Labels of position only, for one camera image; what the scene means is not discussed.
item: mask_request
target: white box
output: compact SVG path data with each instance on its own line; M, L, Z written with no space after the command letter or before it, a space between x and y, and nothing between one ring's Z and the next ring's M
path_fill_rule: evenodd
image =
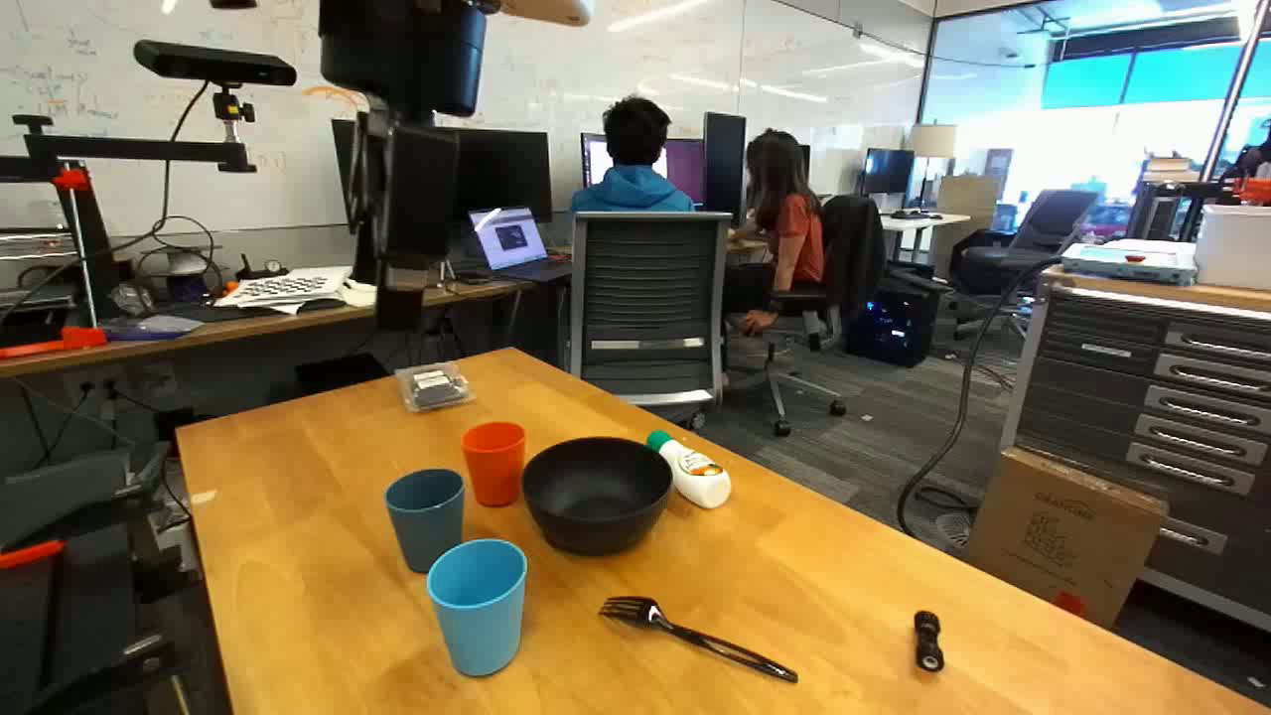
M1203 286L1271 290L1271 207L1203 207L1197 270Z

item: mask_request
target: blue shirt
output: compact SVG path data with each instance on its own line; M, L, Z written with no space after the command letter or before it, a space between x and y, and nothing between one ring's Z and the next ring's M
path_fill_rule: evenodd
M574 192L568 210L693 210L693 201L658 170L617 162L596 188Z

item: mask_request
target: plastic cup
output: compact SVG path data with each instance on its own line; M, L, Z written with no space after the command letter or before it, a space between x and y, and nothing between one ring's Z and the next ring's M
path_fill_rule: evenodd
M386 488L386 507L410 570L464 538L464 478L453 468L406 471Z
M467 676L504 671L521 647L528 561L511 538L464 538L427 570L427 599L447 664Z
M464 433L464 460L475 505L504 507L521 496L523 427L515 419L486 419Z

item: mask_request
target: metal cabinet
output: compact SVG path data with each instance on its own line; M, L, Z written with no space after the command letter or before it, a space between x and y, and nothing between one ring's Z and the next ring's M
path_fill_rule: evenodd
M1166 500L1149 574L1271 630L1271 312L1051 290L1005 440Z

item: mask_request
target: orange cup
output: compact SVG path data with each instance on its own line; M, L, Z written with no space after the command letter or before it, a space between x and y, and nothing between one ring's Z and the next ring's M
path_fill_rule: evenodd
M464 460L475 505L504 507L521 496L523 427L515 419L479 419L464 433Z

